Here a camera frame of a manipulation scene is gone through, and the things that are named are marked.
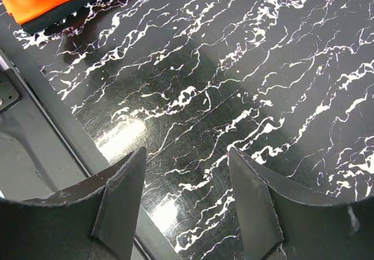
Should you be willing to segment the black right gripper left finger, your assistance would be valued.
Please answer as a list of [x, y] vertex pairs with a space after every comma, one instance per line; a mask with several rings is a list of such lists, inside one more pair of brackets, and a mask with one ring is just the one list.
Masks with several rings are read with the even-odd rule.
[[91, 259], [130, 259], [146, 171], [146, 148], [140, 147], [115, 165], [105, 185], [92, 229]]

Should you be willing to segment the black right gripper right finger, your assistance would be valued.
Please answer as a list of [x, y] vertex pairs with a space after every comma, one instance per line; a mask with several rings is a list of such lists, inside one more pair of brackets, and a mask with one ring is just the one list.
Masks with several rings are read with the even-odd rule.
[[234, 147], [228, 164], [245, 257], [268, 259], [284, 240], [268, 184]]

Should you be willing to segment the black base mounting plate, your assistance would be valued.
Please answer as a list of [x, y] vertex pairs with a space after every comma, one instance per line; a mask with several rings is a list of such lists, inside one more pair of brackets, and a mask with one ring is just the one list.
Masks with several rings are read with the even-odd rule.
[[[1, 258], [91, 259], [109, 164], [5, 26], [1, 49]], [[178, 259], [140, 204], [130, 259]]]

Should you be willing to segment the folded black t shirt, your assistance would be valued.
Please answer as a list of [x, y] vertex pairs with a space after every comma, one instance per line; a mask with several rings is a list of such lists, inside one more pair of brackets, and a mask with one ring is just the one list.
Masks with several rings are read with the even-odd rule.
[[67, 16], [83, 8], [87, 3], [94, 1], [95, 0], [69, 0], [59, 6], [53, 7], [50, 11], [42, 15], [38, 15], [30, 22], [22, 23], [21, 27], [26, 33], [35, 34], [65, 19]]

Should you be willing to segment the folded orange t shirt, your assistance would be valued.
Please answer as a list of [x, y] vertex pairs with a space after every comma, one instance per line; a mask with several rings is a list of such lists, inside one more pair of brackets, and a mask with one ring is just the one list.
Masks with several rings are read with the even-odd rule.
[[72, 0], [2, 0], [7, 13], [19, 25], [30, 22], [68, 1]]

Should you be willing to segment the aluminium frame rail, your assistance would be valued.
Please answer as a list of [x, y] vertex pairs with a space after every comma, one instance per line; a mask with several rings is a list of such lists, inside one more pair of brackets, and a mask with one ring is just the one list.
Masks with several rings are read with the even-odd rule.
[[0, 61], [1, 61], [1, 68], [4, 71], [8, 69], [12, 69], [17, 76], [21, 77], [20, 71], [18, 70], [16, 65], [7, 57], [3, 49], [0, 49]]

